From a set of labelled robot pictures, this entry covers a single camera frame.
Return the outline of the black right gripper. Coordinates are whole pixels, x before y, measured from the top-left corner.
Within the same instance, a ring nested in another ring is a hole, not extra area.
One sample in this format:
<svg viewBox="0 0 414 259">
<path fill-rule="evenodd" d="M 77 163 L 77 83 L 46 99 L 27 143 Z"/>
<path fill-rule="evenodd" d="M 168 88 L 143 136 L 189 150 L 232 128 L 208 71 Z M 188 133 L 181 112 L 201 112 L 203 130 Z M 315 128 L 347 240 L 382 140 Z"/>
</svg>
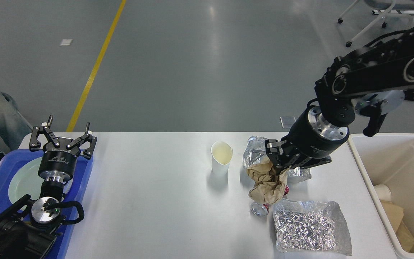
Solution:
<svg viewBox="0 0 414 259">
<path fill-rule="evenodd" d="M 265 140 L 266 155 L 276 176 L 297 167 L 309 169 L 331 163 L 328 155 L 344 144 L 349 134 L 348 127 L 329 123 L 319 106 L 309 106 L 281 141 Z"/>
</svg>

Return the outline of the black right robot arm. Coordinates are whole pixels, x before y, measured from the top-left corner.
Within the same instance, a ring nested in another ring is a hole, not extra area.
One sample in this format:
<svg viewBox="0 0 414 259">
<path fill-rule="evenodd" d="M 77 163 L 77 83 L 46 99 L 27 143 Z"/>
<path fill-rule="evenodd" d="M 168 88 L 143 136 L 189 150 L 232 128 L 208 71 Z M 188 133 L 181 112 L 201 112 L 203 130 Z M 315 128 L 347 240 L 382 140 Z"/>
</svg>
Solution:
<svg viewBox="0 0 414 259">
<path fill-rule="evenodd" d="M 402 101 L 414 101 L 414 27 L 384 34 L 343 57 L 336 57 L 315 83 L 289 133 L 265 141 L 271 175 L 331 162 L 330 154 L 349 138 L 355 115 L 369 118 L 363 134 L 373 137 L 386 115 Z"/>
</svg>

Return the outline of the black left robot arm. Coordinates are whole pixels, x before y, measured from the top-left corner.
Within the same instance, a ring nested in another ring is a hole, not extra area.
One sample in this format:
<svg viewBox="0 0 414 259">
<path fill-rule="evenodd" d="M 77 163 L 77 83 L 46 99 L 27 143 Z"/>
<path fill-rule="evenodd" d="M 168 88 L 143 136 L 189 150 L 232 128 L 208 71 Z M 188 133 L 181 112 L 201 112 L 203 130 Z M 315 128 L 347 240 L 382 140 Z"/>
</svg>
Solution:
<svg viewBox="0 0 414 259">
<path fill-rule="evenodd" d="M 59 228 L 85 218 L 82 204 L 66 200 L 65 186 L 72 181 L 79 157 L 91 159 L 97 143 L 86 123 L 78 138 L 56 136 L 53 116 L 32 129 L 28 149 L 43 153 L 38 176 L 43 179 L 38 198 L 26 194 L 0 213 L 0 259 L 44 259 L 57 238 Z"/>
</svg>

